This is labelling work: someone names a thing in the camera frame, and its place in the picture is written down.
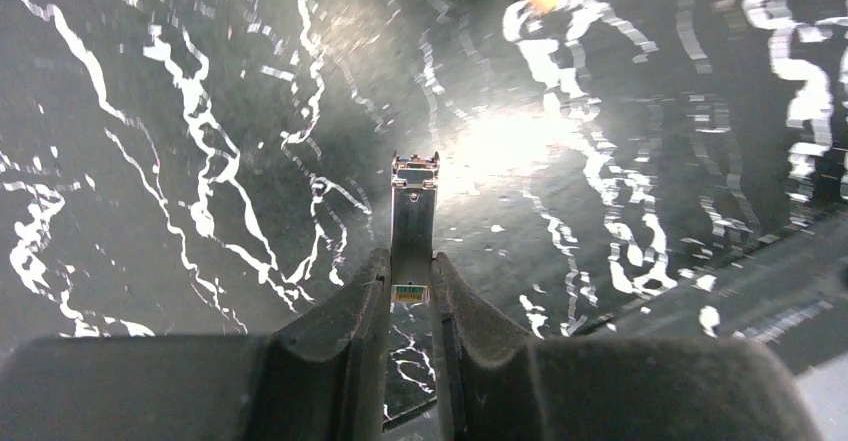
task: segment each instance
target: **green label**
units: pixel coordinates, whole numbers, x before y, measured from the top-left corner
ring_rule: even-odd
[[[392,299],[398,303],[426,303],[427,286],[392,286]]]

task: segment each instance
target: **white vein pattern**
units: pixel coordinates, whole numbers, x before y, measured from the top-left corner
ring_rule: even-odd
[[[564,42],[553,37],[528,37],[523,34],[525,30],[530,34],[539,31],[543,22],[533,14],[525,1],[519,1],[507,8],[503,19],[503,36],[517,45],[527,61],[533,79],[544,83],[547,88],[543,96],[545,113],[551,119],[561,120],[562,130],[570,133],[567,147],[586,158],[583,174],[606,206],[604,225],[613,236],[608,258],[613,287],[621,292],[640,296],[661,294],[677,286],[677,281],[667,273],[667,240],[655,211],[655,198],[650,194],[651,180],[638,169],[625,169],[615,163],[612,154],[616,146],[593,125],[600,113],[602,101],[584,92],[577,79],[578,75],[590,75],[585,65],[585,50],[580,39],[597,21],[616,28],[641,50],[642,54],[634,57],[634,63],[645,62],[647,55],[658,48],[632,23],[619,18],[607,3],[597,0],[561,0],[557,9],[567,10],[571,14],[571,22],[568,26],[563,26]],[[560,67],[552,57],[562,44],[572,53],[573,67]],[[564,106],[561,96],[564,96],[568,103],[570,112],[567,117],[562,115]],[[646,157],[649,154],[644,153],[640,161],[647,162]],[[619,204],[618,198],[623,186],[630,188],[632,192],[627,206],[639,207],[642,210],[644,226],[653,232],[653,240],[644,249],[636,242],[631,227],[622,221],[622,210],[625,206]],[[621,264],[624,259],[634,266],[651,267],[648,273],[630,279]],[[574,267],[571,267],[570,271],[578,272]],[[659,287],[648,287],[650,280],[659,281]]]
[[[790,101],[786,113],[786,126],[805,129],[809,122],[814,143],[796,142],[789,149],[792,164],[790,178],[797,190],[788,193],[794,202],[792,223],[806,226],[810,220],[805,203],[812,196],[810,176],[815,171],[815,162],[833,145],[830,118],[833,115],[833,96],[830,94],[830,78],[822,68],[809,61],[791,56],[790,44],[797,34],[803,43],[817,43],[828,39],[821,29],[799,22],[793,18],[787,2],[789,0],[743,0],[742,9],[748,21],[757,29],[771,31],[768,52],[772,72],[787,81],[803,81],[804,86]]]
[[[407,374],[404,371],[404,367],[406,367],[406,366],[415,367],[419,371],[421,371],[421,370],[426,371],[427,376],[428,376],[428,380],[436,379],[436,371],[433,369],[433,366],[430,364],[430,358],[429,358],[429,356],[427,356],[427,352],[424,349],[419,348],[415,345],[415,337],[413,335],[404,333],[396,325],[392,326],[392,330],[395,333],[397,333],[398,335],[400,335],[401,337],[403,337],[406,340],[407,343],[409,343],[406,346],[399,348],[399,349],[396,349],[394,351],[391,351],[389,353],[389,357],[397,365],[395,369],[397,370],[398,374],[400,374],[400,377],[404,381],[409,381],[410,383],[413,383],[416,386],[418,386],[418,388],[420,388],[421,391],[423,391],[425,394],[435,394],[435,390],[431,386],[431,383],[419,381],[419,380],[415,379],[414,377],[412,377],[411,375]],[[400,357],[401,355],[406,354],[406,353],[410,353],[410,354],[414,353],[414,356],[420,356],[421,361],[419,362],[419,361],[404,359],[404,358]]]
[[[450,3],[448,3],[446,0],[427,0],[427,2],[428,4],[430,4],[433,10],[438,13],[438,17],[436,18],[437,23],[445,23],[446,21],[448,21]],[[466,52],[466,54],[468,54],[469,57],[473,57],[478,63],[485,64],[484,69],[488,68],[488,64],[486,64],[488,60],[485,57],[482,57],[482,55],[480,55],[480,53],[476,51],[474,45],[471,42],[471,38],[468,35],[467,19],[465,21],[460,20],[460,41],[462,43],[463,50]],[[439,136],[440,100],[441,104],[448,108],[451,114],[456,116],[458,119],[461,119],[466,124],[473,125],[475,124],[476,119],[467,112],[465,112],[462,108],[457,106],[452,99],[446,96],[447,92],[444,86],[439,82],[439,79],[436,75],[439,64],[435,59],[433,45],[430,42],[430,28],[425,29],[421,32],[421,36],[418,38],[418,49],[421,51],[424,66],[422,68],[421,73],[415,77],[415,81],[423,91],[424,97],[427,100],[427,106],[429,109],[427,128],[430,132],[430,141],[435,149],[440,149],[443,147],[441,137]],[[485,108],[485,105],[481,105],[478,107],[480,111],[485,110]],[[469,191],[475,191],[473,187],[473,180],[471,189]]]
[[[566,292],[568,293],[568,321],[560,323],[560,333],[563,336],[571,336],[577,328],[588,321],[588,317],[585,314],[581,314],[579,317],[577,316],[577,300],[580,298],[581,291],[586,292],[584,290],[588,290],[589,293],[593,294],[595,287],[591,284],[588,273],[585,271],[581,272],[577,267],[577,259],[574,256],[574,251],[579,249],[579,245],[577,238],[572,234],[571,228],[561,219],[552,215],[545,208],[544,204],[542,204],[542,200],[531,193],[527,187],[524,188],[521,195],[524,198],[530,199],[533,202],[534,210],[542,219],[548,222],[547,229],[551,233],[551,242],[568,260],[568,273],[565,275],[564,280]],[[532,303],[524,295],[521,295],[519,302],[525,308],[533,333],[541,338],[542,335],[539,334],[539,327],[544,324],[547,317],[542,316],[537,311],[544,311],[544,308],[533,307]],[[594,300],[593,304],[597,306],[597,300]]]
[[[308,170],[303,161],[295,156],[288,149],[289,146],[297,145],[301,143],[306,143],[313,147],[314,150],[317,150],[317,146],[314,144],[314,140],[310,138],[312,131],[318,124],[318,120],[320,119],[320,99],[321,95],[324,92],[324,80],[321,76],[321,69],[324,67],[324,58],[327,56],[332,61],[334,61],[337,66],[339,66],[343,73],[345,73],[345,80],[348,84],[348,87],[351,91],[351,99],[366,108],[366,111],[369,115],[372,116],[372,119],[375,121],[377,125],[375,127],[375,131],[380,131],[383,128],[384,124],[391,124],[391,120],[388,122],[384,122],[382,116],[377,114],[377,108],[375,107],[373,101],[368,98],[364,98],[360,95],[359,89],[355,84],[355,80],[353,75],[350,73],[350,69],[347,67],[345,61],[338,56],[327,55],[326,49],[322,45],[322,41],[320,36],[315,33],[310,32],[312,27],[312,16],[318,13],[319,17],[326,16],[326,13],[320,12],[318,8],[318,4],[313,0],[297,0],[297,12],[300,15],[302,22],[302,30],[300,32],[299,41],[303,49],[309,54],[312,62],[309,65],[309,75],[313,81],[313,83],[317,86],[317,90],[312,96],[309,98],[307,104],[310,109],[304,108],[301,110],[301,115],[307,120],[307,127],[305,129],[299,130],[295,133],[289,133],[283,131],[280,133],[280,137],[282,138],[281,149],[286,154],[289,159],[292,159],[298,165],[300,171],[307,176],[310,182],[310,189],[312,191],[312,202],[310,205],[310,215],[313,219],[313,224],[315,226],[315,240],[312,245],[311,254],[305,258],[300,265],[298,266],[294,276],[300,276],[301,273],[306,279],[310,276],[310,270],[314,262],[317,260],[318,256],[318,243],[320,240],[324,240],[326,243],[327,249],[332,253],[332,267],[330,271],[329,279],[333,284],[343,285],[344,282],[338,275],[338,268],[344,263],[344,249],[347,246],[347,227],[344,225],[342,220],[336,215],[336,213],[324,205],[324,211],[330,216],[331,219],[336,223],[339,228],[340,235],[337,238],[330,237],[327,234],[327,230],[321,223],[318,221],[318,210],[316,207],[318,205],[323,205],[324,196],[326,196],[331,190],[339,192],[342,196],[344,196],[348,201],[350,201],[356,209],[362,211],[366,216],[371,219],[371,209],[363,204],[362,201],[357,200],[354,196],[352,196],[347,189],[343,188],[338,183],[330,181],[326,177],[319,176],[314,172]],[[292,64],[297,64],[299,59],[293,58]],[[320,150],[316,151],[318,158],[320,158]]]
[[[848,9],[848,0],[845,0],[846,9]],[[848,27],[848,18],[840,18],[834,20],[824,20],[820,23],[833,23],[843,27]],[[845,39],[848,39],[848,31],[845,32]],[[839,82],[842,84],[842,105],[848,108],[848,48],[842,55],[842,60],[839,63]],[[848,150],[845,151],[843,166],[846,167],[845,174],[842,175],[841,195],[842,199],[848,200]]]
[[[153,173],[153,177],[155,179],[154,183],[158,187],[158,185],[159,185],[159,179],[158,179],[159,156],[158,156],[158,153],[156,153],[156,147],[153,145],[153,142],[150,139],[150,135],[147,132],[147,128],[140,121],[130,119],[126,114],[124,114],[120,110],[116,109],[111,104],[109,104],[109,102],[107,101],[106,85],[105,85],[105,82],[103,80],[103,70],[100,67],[100,63],[97,61],[97,58],[94,56],[94,54],[91,51],[89,51],[88,49],[86,49],[85,45],[82,43],[82,40],[79,38],[79,36],[77,36],[68,27],[68,25],[65,21],[64,14],[62,13],[62,10],[59,9],[57,6],[52,5],[52,4],[48,5],[46,8],[42,8],[38,5],[35,5],[30,0],[21,0],[21,2],[23,2],[27,6],[27,8],[30,10],[30,12],[32,12],[34,15],[40,17],[44,21],[50,21],[51,19],[54,21],[54,26],[56,27],[56,30],[59,32],[59,34],[65,40],[65,42],[68,45],[68,48],[71,50],[71,52],[74,54],[74,56],[76,56],[86,66],[86,68],[88,70],[88,74],[91,78],[92,85],[93,85],[95,91],[97,92],[100,108],[103,109],[104,111],[106,111],[107,113],[109,113],[110,115],[112,115],[113,117],[119,119],[124,125],[138,129],[145,134],[145,137],[146,137],[148,143],[150,144],[150,147],[151,147],[154,155],[156,156],[156,160],[157,160],[156,164],[152,168],[152,173]],[[127,152],[124,150],[123,146],[120,144],[120,141],[118,140],[118,138],[114,134],[112,134],[107,128],[104,128],[104,131],[105,131],[107,137],[110,140],[112,140],[113,142],[116,142],[116,144],[117,144],[118,148],[121,150],[121,153],[123,154],[124,158],[128,162],[130,162],[138,170],[139,175],[142,179],[142,183],[145,186],[145,189],[147,189],[147,191],[154,194],[154,196],[157,198],[157,201],[159,201],[159,206],[162,209],[163,214],[165,215],[165,218],[166,218],[166,224],[167,224],[168,230],[172,233],[180,235],[180,237],[182,239],[182,248],[183,249],[182,249],[182,252],[181,252],[181,258],[182,258],[182,261],[183,261],[183,265],[185,266],[186,269],[188,269],[190,272],[193,273],[194,280],[198,285],[202,286],[206,290],[213,293],[213,297],[212,297],[213,300],[210,300],[207,295],[201,294],[200,291],[197,289],[197,286],[193,285],[192,288],[195,290],[197,295],[203,300],[204,303],[206,303],[207,305],[213,305],[214,304],[215,307],[222,314],[222,316],[236,321],[236,323],[244,329],[244,325],[240,321],[238,321],[236,314],[234,312],[232,312],[232,310],[227,309],[225,311],[226,308],[223,308],[223,307],[221,307],[220,305],[217,304],[217,294],[218,293],[217,293],[216,288],[214,287],[214,283],[210,283],[210,282],[202,279],[200,277],[197,265],[194,264],[194,263],[191,263],[188,260],[187,255],[186,255],[186,249],[185,249],[185,233],[180,228],[177,228],[177,227],[175,227],[171,224],[170,214],[168,213],[167,209],[165,209],[165,207],[164,207],[165,199],[164,199],[163,196],[161,196],[161,189],[159,190],[158,193],[156,193],[156,191],[150,185],[150,182],[147,179],[146,173],[142,170],[142,168],[138,165],[138,163],[130,155],[127,154]],[[92,185],[92,187],[94,186],[93,181],[89,181],[89,183]],[[93,329],[83,329],[82,333],[92,334],[92,333],[95,333],[95,331]]]
[[[39,14],[45,20],[49,19],[49,18],[45,18],[45,16],[53,15],[55,17],[57,30],[59,30],[60,33],[63,35],[63,38],[68,43],[68,45],[71,48],[71,51],[74,53],[74,55],[77,56],[77,58],[79,58],[80,61],[82,61],[86,65],[86,67],[88,68],[89,74],[91,75],[92,83],[94,84],[95,89],[98,92],[98,95],[100,97],[101,108],[103,108],[105,111],[107,111],[112,116],[120,119],[122,122],[124,122],[124,124],[133,125],[133,126],[136,126],[138,129],[142,130],[148,138],[148,142],[150,143],[151,149],[154,151],[154,153],[156,153],[156,148],[153,145],[152,141],[150,140],[150,136],[147,133],[147,129],[143,125],[143,123],[141,123],[139,121],[130,120],[130,118],[127,115],[125,115],[124,113],[122,113],[118,109],[114,108],[113,106],[111,106],[106,101],[106,86],[105,86],[105,81],[103,79],[102,68],[100,67],[100,63],[97,61],[97,58],[95,57],[95,55],[91,51],[89,51],[88,49],[85,48],[85,46],[82,44],[82,41],[79,39],[79,37],[67,27],[67,24],[64,21],[64,16],[62,14],[62,11],[54,5],[48,6],[47,10],[42,10],[41,8],[30,3],[28,0],[22,0],[22,1],[25,4],[27,4],[27,6],[30,8],[30,11],[33,11],[34,14]],[[124,1],[127,2],[127,4],[130,4],[133,7],[136,7],[136,8],[138,7],[137,5],[130,3],[127,0],[124,0]],[[179,24],[178,21],[176,21],[175,16],[172,16],[171,20],[172,20],[172,24],[174,24],[174,25]],[[268,245],[267,239],[261,233],[261,230],[258,226],[258,222],[256,220],[254,213],[253,213],[252,203],[250,201],[249,196],[245,192],[244,188],[235,180],[235,175],[238,172],[239,157],[240,157],[241,153],[238,150],[238,148],[236,148],[236,146],[232,143],[232,141],[229,139],[229,137],[226,135],[226,133],[223,131],[223,129],[220,127],[220,125],[218,125],[217,121],[215,121],[214,117],[212,116],[211,100],[208,99],[208,95],[206,95],[206,92],[204,91],[204,89],[202,87],[201,81],[206,77],[206,75],[208,74],[208,71],[209,71],[209,60],[205,55],[203,55],[203,53],[201,53],[192,44],[188,33],[185,30],[182,30],[183,40],[186,43],[186,46],[188,47],[188,49],[192,53],[192,55],[194,55],[195,58],[198,61],[200,61],[200,63],[201,63],[201,69],[198,70],[195,73],[193,78],[189,79],[189,78],[183,77],[182,69],[179,68],[176,65],[176,63],[173,62],[173,60],[169,58],[170,46],[167,45],[166,43],[162,42],[161,39],[159,39],[159,35],[161,34],[161,32],[162,32],[161,26],[158,26],[158,25],[151,25],[150,26],[150,35],[153,38],[153,46],[146,47],[145,50],[144,50],[144,55],[147,56],[147,57],[151,57],[152,59],[155,59],[157,61],[163,62],[167,71],[174,76],[174,84],[177,88],[179,88],[181,90],[181,92],[183,94],[183,99],[184,99],[183,117],[187,121],[187,123],[189,124],[189,132],[191,133],[192,137],[195,139],[196,143],[198,144],[198,147],[200,147],[207,154],[206,166],[204,167],[203,170],[201,170],[198,173],[197,192],[198,192],[199,199],[198,199],[197,202],[193,203],[190,207],[190,212],[191,212],[192,218],[195,221],[195,228],[201,236],[214,238],[215,223],[214,223],[214,219],[213,219],[212,215],[209,213],[209,211],[207,209],[208,198],[212,194],[211,185],[212,185],[213,182],[214,183],[226,182],[226,183],[230,184],[231,186],[235,187],[238,190],[239,194],[241,195],[242,200],[245,202],[244,220],[245,220],[246,227],[247,227],[248,231],[253,236],[255,236],[257,239],[260,239],[263,242],[263,244],[265,245],[266,251],[267,251],[268,255],[270,256],[270,263],[265,263],[265,262],[262,262],[262,261],[256,259],[252,255],[250,255],[247,252],[247,250],[245,250],[243,247],[241,247],[237,244],[224,243],[224,242],[221,242],[220,240],[218,240],[218,241],[221,242],[221,244],[225,248],[227,248],[228,250],[239,254],[242,257],[242,259],[244,259],[248,264],[250,264],[254,269],[256,269],[257,272],[258,272],[258,275],[259,275],[259,278],[258,278],[259,283],[260,284],[265,283],[265,282],[270,283],[271,286],[274,288],[275,292],[287,302],[287,304],[289,305],[289,307],[292,310],[294,310],[294,306],[293,306],[292,301],[289,297],[292,296],[294,299],[296,299],[298,294],[300,293],[300,291],[299,290],[288,290],[287,291],[280,286],[274,285],[274,283],[269,280],[269,276],[268,276],[269,270],[270,269],[274,269],[274,270],[277,269],[277,267],[276,267],[276,256],[271,251],[271,249]],[[212,158],[218,156],[220,153],[217,150],[211,148],[210,146],[208,146],[204,143],[204,141],[203,141],[203,135],[204,135],[203,127],[205,125],[208,125],[212,129],[215,129],[218,133],[220,133],[222,135],[222,137],[225,139],[225,141],[227,142],[228,147],[233,151],[233,154],[231,156],[224,156],[224,159],[226,159],[226,161],[227,161],[227,168],[224,169],[218,176],[216,176],[214,178],[207,178],[207,174],[208,174],[208,171],[209,171],[209,168],[210,168],[210,163],[211,163]],[[144,184],[145,189],[148,192],[150,192],[156,198],[161,210],[163,211],[163,214],[166,217],[166,226],[167,226],[168,231],[180,236],[181,245],[182,245],[181,259],[182,259],[183,265],[185,266],[186,269],[188,269],[189,271],[191,271],[193,273],[195,282],[200,287],[202,287],[204,291],[210,293],[211,296],[208,295],[208,294],[201,294],[201,292],[198,291],[196,286],[192,286],[192,288],[195,290],[195,292],[197,292],[198,296],[200,296],[201,299],[207,305],[213,306],[216,310],[218,310],[221,313],[222,316],[224,316],[225,318],[233,320],[235,322],[235,324],[237,325],[237,328],[240,331],[246,332],[247,331],[246,326],[243,323],[241,323],[241,321],[238,320],[238,317],[237,317],[235,311],[232,308],[222,306],[220,304],[219,296],[221,294],[224,294],[226,291],[220,286],[218,279],[216,278],[216,279],[214,279],[214,281],[208,281],[208,280],[202,278],[201,275],[200,275],[200,268],[198,267],[198,265],[188,259],[185,233],[183,232],[183,230],[181,228],[176,227],[172,224],[171,215],[170,215],[170,213],[169,213],[169,211],[166,207],[166,205],[168,204],[168,199],[165,197],[164,193],[162,192],[162,188],[159,184],[159,171],[160,171],[161,166],[160,166],[160,163],[158,161],[158,159],[159,159],[158,154],[156,154],[156,158],[157,158],[156,165],[154,165],[153,168],[152,168],[152,172],[154,174],[154,183],[153,184],[156,185],[156,188],[153,188],[152,185],[150,184],[150,182],[147,180],[147,176],[144,173],[143,169],[138,165],[138,163],[135,161],[135,159],[133,159],[133,157],[130,156],[126,152],[126,150],[124,149],[123,145],[120,142],[120,139],[113,132],[111,132],[108,129],[105,129],[105,132],[106,132],[107,137],[119,147],[119,149],[121,150],[121,153],[122,153],[123,157],[125,158],[125,160],[128,163],[130,163],[131,165],[133,165],[136,168],[136,170],[139,172],[139,175],[142,179],[142,183]],[[296,279],[296,280],[287,279],[286,281],[296,283],[297,281],[299,281],[299,279]]]
[[[706,78],[714,83],[714,68],[695,33],[692,19],[694,3],[695,0],[677,0],[677,33],[687,55],[692,60],[698,77]],[[723,247],[725,238],[729,238],[732,255],[739,256],[746,246],[756,241],[760,234],[760,221],[742,191],[741,179],[744,166],[739,143],[730,126],[730,109],[722,96],[715,92],[690,93],[687,97],[689,100],[687,117],[693,125],[689,131],[692,149],[709,175],[713,177],[710,185],[702,188],[699,202],[712,222],[715,243],[718,247]],[[712,144],[711,141],[721,143],[727,153],[726,175],[720,168],[720,160],[714,159],[709,153],[707,146]],[[733,195],[739,211],[745,216],[745,221],[723,214],[716,208],[717,203],[711,194],[711,191],[716,188],[727,190]],[[713,256],[711,249],[704,249],[702,253],[703,259],[710,259]]]
[[[12,162],[9,157],[0,153],[0,173],[27,173],[26,166]],[[18,241],[9,252],[9,262],[12,268],[20,276],[23,285],[33,294],[39,295],[52,303],[58,305],[59,311],[74,324],[72,333],[60,332],[67,337],[87,337],[108,335],[99,326],[103,324],[118,323],[123,325],[127,334],[131,336],[152,336],[153,331],[148,327],[124,319],[111,316],[102,316],[89,311],[79,311],[70,305],[71,294],[74,289],[72,277],[85,276],[85,273],[77,273],[73,265],[63,265],[60,269],[50,269],[39,257],[52,240],[50,234],[50,222],[65,207],[66,199],[62,193],[74,193],[81,189],[81,183],[74,181],[69,185],[54,185],[52,187],[43,183],[26,183],[24,181],[2,180],[2,186],[6,192],[22,191],[32,196],[27,205],[27,213],[31,221],[16,221],[15,234]]]

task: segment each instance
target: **dark marble surface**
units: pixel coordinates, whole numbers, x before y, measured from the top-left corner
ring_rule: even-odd
[[[436,248],[569,335],[843,202],[846,26],[846,0],[0,0],[0,359],[285,325],[388,244],[395,150],[442,155]],[[394,315],[387,416],[434,392],[424,311]]]

